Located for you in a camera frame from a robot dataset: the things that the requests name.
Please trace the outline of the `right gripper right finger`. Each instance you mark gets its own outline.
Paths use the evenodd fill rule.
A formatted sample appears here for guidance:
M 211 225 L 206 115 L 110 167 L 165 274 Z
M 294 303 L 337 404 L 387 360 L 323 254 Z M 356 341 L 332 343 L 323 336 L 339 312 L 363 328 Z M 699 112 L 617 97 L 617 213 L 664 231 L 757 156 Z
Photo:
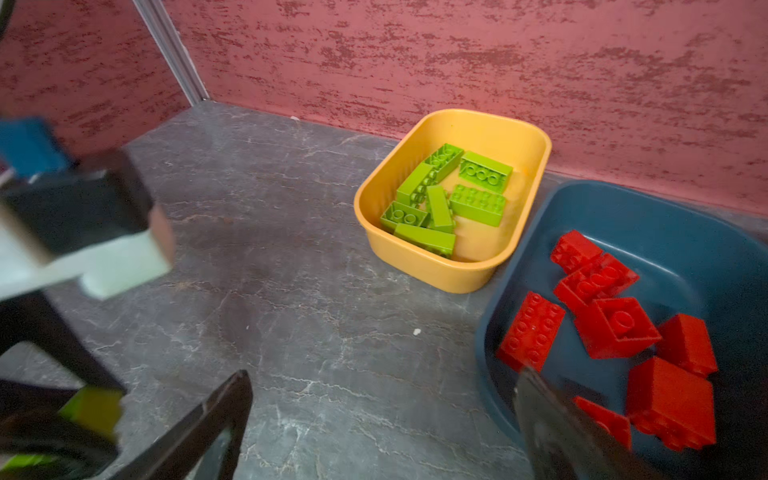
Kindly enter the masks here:
M 661 479 L 530 367 L 517 380 L 514 408 L 537 479 Z

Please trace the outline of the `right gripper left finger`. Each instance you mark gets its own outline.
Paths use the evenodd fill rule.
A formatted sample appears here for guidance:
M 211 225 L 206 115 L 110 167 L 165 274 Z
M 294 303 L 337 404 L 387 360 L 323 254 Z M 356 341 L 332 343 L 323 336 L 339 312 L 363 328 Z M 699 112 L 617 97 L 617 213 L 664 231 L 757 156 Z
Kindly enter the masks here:
M 157 439 L 115 479 L 231 479 L 253 402 L 252 383 L 238 370 Z

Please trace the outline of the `red long lego brick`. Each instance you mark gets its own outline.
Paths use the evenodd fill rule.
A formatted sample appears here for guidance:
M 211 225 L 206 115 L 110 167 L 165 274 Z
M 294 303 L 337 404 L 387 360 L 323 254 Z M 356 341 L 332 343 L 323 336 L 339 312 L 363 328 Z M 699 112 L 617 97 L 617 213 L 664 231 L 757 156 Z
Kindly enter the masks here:
M 515 372 L 540 372 L 565 317 L 565 310 L 529 291 L 496 349 L 495 356 Z
M 554 295 L 578 315 L 593 300 L 614 298 L 639 278 L 614 256 L 603 254 L 562 279 Z

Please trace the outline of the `small green lego brick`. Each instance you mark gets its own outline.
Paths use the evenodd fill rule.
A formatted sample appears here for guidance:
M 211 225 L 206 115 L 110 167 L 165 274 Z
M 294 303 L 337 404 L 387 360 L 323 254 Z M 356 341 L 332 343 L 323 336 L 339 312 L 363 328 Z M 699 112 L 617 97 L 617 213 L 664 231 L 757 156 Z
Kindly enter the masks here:
M 400 224 L 425 228 L 430 219 L 427 211 L 398 201 L 392 201 L 380 217 L 381 228 L 393 233 Z

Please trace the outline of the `small red lego brick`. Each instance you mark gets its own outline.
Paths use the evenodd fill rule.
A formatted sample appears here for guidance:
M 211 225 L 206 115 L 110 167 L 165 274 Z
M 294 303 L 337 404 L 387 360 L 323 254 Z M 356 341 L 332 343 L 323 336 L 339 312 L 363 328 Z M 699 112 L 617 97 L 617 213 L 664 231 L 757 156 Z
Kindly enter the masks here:
M 603 250 L 577 230 L 571 230 L 560 237 L 550 260 L 566 275 L 579 270 L 603 254 Z

